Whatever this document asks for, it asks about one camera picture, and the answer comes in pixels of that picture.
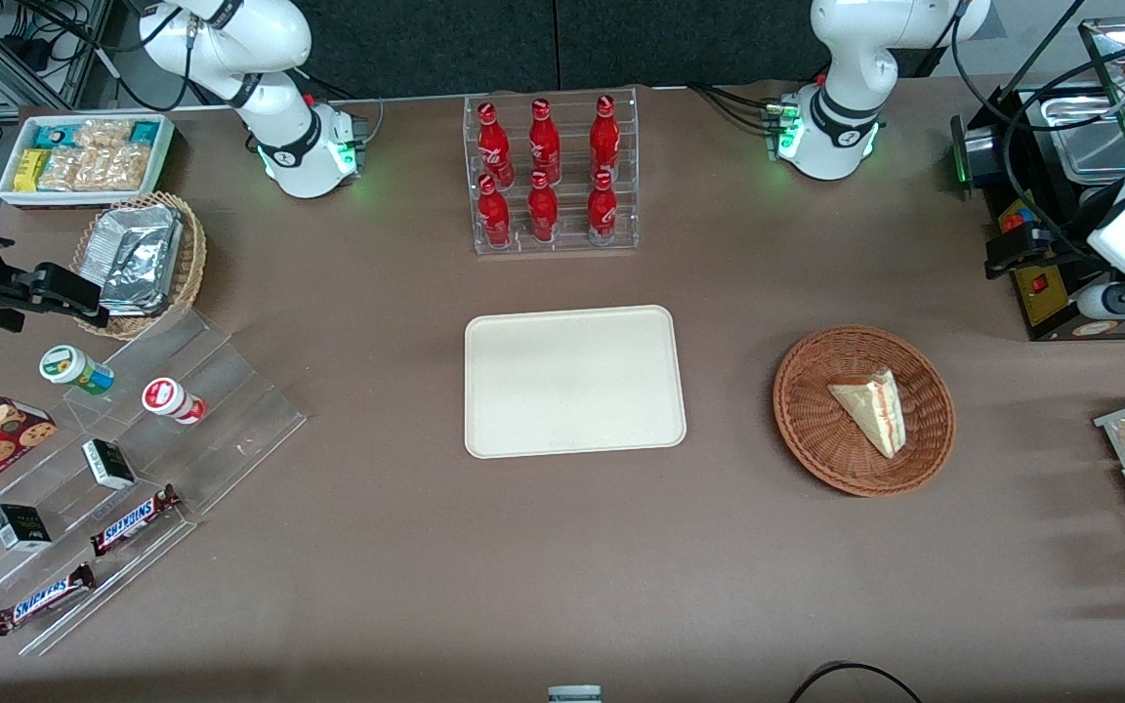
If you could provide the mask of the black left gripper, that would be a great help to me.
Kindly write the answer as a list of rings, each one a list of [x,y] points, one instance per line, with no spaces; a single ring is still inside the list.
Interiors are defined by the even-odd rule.
[[[1054,234],[1044,227],[1017,227],[1010,231],[1010,238],[986,241],[987,280],[999,279],[1016,263],[1034,263],[1034,276],[1056,271],[1065,286],[1082,286],[1107,274],[1107,262],[1084,238]]]

